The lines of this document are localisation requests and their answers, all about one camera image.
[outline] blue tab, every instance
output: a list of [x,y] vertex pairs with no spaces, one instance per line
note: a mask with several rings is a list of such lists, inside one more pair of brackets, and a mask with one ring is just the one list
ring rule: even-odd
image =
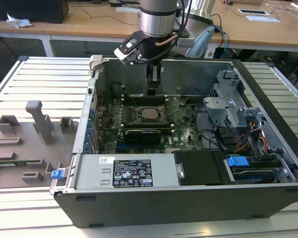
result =
[[227,159],[228,165],[232,166],[249,166],[248,160],[245,156],[231,156]]
[[51,179],[64,179],[64,170],[53,170]]

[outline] warning label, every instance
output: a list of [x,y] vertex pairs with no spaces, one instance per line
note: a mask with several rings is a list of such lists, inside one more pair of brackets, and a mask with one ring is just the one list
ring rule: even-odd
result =
[[115,160],[114,187],[152,187],[150,160]]

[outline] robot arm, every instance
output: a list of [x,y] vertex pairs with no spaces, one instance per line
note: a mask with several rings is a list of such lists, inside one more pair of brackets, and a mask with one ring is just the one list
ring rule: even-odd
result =
[[177,45],[179,38],[196,36],[194,44],[185,49],[188,57],[200,57],[211,40],[212,11],[215,0],[189,0],[185,8],[181,0],[180,29],[174,29],[177,0],[141,0],[140,31],[133,33],[116,50],[123,64],[158,63]]

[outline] black box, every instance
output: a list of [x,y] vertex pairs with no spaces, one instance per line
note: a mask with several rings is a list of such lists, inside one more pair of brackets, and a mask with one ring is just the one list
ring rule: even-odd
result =
[[67,0],[0,0],[0,21],[8,13],[18,19],[62,23],[68,12]]

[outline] green circuit board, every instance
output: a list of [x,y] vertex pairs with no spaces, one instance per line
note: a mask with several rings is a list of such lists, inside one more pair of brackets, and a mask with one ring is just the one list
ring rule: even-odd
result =
[[[175,150],[202,150],[203,144],[192,123],[195,104],[179,105],[180,98],[172,98],[161,106],[125,106],[119,100],[111,100],[98,112],[98,125],[102,139],[102,154],[172,153]],[[125,130],[141,129],[146,123],[162,132],[160,143],[155,145],[126,145]]]

